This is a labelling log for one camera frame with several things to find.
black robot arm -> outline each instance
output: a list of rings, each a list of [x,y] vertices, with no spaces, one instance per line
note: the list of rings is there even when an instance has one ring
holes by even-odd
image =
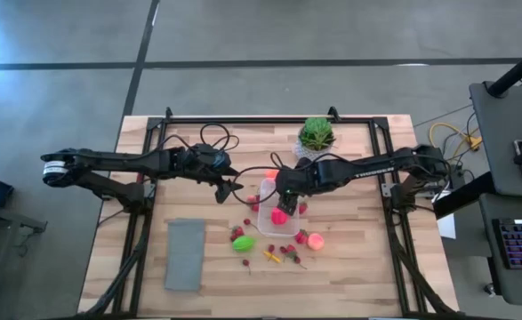
[[[348,161],[343,158],[311,162],[302,158],[294,169],[283,167],[276,177],[279,194],[278,208],[292,215],[298,196],[313,196],[331,192],[354,179],[382,173],[409,172],[407,180],[392,189],[397,194],[396,206],[412,202],[425,184],[439,181],[448,174],[446,161],[438,148],[419,146],[401,148],[392,154],[371,156]]]
[[[64,149],[41,156],[45,161],[45,184],[65,188],[79,186],[90,189],[105,199],[115,197],[127,212],[144,205],[146,194],[141,180],[123,184],[92,171],[137,172],[152,180],[183,178],[215,185],[215,199],[222,204],[231,191],[243,186],[224,180],[222,176],[235,176],[229,155],[208,144],[191,148],[154,150],[144,155],[98,152],[90,149]]]

transparent bowl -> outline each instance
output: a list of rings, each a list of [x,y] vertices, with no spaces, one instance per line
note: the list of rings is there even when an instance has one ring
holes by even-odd
[[[260,197],[264,199],[276,188],[274,179],[265,179],[261,182]],[[259,204],[259,215],[257,220],[257,227],[259,232],[265,236],[273,237],[290,237],[296,236],[300,232],[300,214],[298,213],[298,206],[294,211],[292,217],[288,217],[286,223],[276,225],[272,223],[271,215],[272,209],[278,205],[278,193],[272,195],[267,201]]]

green ball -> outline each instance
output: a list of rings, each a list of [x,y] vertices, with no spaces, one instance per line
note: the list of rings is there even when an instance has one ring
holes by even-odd
[[[236,252],[248,252],[254,246],[254,238],[249,236],[240,236],[233,241],[233,250]]]

gray cloth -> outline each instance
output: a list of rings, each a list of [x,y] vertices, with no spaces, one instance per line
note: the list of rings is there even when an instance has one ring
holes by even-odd
[[[205,220],[176,219],[168,223],[165,289],[199,291],[204,245]]]

concrete floor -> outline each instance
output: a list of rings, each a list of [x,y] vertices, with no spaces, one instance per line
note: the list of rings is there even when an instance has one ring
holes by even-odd
[[[0,63],[136,61],[150,0],[0,2]],[[162,0],[147,61],[509,58],[522,56],[521,0]],[[467,106],[468,85],[511,66],[144,70],[135,115],[411,114],[414,123]],[[14,252],[0,282],[0,319],[76,311],[100,201],[41,181],[39,156],[61,148],[112,150],[133,76],[121,70],[0,71],[0,180],[11,206],[49,220]],[[471,108],[437,121],[463,127]],[[428,143],[434,122],[415,128]],[[446,136],[437,131],[440,143]],[[463,158],[487,170],[483,149]],[[488,299],[484,260],[447,252],[461,310],[522,318]]]

